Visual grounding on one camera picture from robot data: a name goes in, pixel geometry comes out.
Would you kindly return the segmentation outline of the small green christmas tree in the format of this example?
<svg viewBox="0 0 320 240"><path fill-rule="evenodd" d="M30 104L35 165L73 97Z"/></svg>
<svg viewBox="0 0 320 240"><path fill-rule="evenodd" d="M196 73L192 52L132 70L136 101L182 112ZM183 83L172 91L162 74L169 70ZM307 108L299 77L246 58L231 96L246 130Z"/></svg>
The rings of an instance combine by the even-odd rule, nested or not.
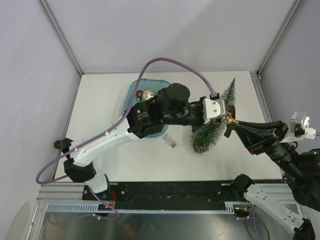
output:
<svg viewBox="0 0 320 240"><path fill-rule="evenodd" d="M229 136L229 126L235 120L236 80L217 99L205 99L204 126L194 131L191 146L195 153L204 154L215 146L220 138Z"/></svg>

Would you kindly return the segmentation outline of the brown ribbon bow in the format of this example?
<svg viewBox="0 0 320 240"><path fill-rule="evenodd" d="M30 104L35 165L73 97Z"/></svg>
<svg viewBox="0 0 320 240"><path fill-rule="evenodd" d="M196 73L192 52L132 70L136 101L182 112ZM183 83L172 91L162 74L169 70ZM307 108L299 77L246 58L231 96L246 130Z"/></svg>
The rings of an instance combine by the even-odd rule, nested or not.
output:
<svg viewBox="0 0 320 240"><path fill-rule="evenodd" d="M218 129L223 124L226 124L224 136L229 138L233 130L232 124L238 124L238 121L236 120L236 108L234 105L228 105L226 107L226 115L217 119L214 129Z"/></svg>

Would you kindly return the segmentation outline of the clear battery box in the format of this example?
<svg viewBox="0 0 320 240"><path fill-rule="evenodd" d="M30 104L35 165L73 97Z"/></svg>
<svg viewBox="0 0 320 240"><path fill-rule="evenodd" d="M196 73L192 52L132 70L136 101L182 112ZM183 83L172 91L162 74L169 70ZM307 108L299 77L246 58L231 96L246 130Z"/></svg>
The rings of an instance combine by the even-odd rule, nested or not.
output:
<svg viewBox="0 0 320 240"><path fill-rule="evenodd" d="M176 148L178 146L177 142L170 135L166 134L162 139L172 149L174 149L174 148Z"/></svg>

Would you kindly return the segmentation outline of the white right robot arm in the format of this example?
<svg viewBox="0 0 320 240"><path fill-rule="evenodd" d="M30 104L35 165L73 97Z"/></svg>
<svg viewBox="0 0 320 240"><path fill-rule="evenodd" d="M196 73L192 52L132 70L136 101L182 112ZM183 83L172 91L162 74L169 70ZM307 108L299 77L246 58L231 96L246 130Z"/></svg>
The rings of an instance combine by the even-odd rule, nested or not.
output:
<svg viewBox="0 0 320 240"><path fill-rule="evenodd" d="M284 181L294 200L309 211L300 216L269 196L245 174L238 175L230 188L237 200L251 202L268 213L286 229L294 240L318 240L320 238L320 150L318 148L298 153L292 145L304 139L314 139L317 132L309 127L309 119L293 120L290 125L282 121L230 123L229 136L234 131L251 155L267 155L284 175Z"/></svg>

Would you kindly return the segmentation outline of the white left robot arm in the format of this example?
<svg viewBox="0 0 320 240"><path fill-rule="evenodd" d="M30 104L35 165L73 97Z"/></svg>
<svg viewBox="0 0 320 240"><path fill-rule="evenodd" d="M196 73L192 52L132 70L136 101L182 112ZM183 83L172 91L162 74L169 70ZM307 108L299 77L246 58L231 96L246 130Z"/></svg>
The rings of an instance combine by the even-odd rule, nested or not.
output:
<svg viewBox="0 0 320 240"><path fill-rule="evenodd" d="M189 102L190 90L172 83L162 88L152 99L138 102L118 120L98 135L79 141L61 140L66 156L64 172L74 183L84 183L100 200L110 196L107 176L94 166L94 160L105 152L122 144L137 141L161 132L163 126L191 126L193 130L214 123L226 116L226 103L219 95L201 97Z"/></svg>

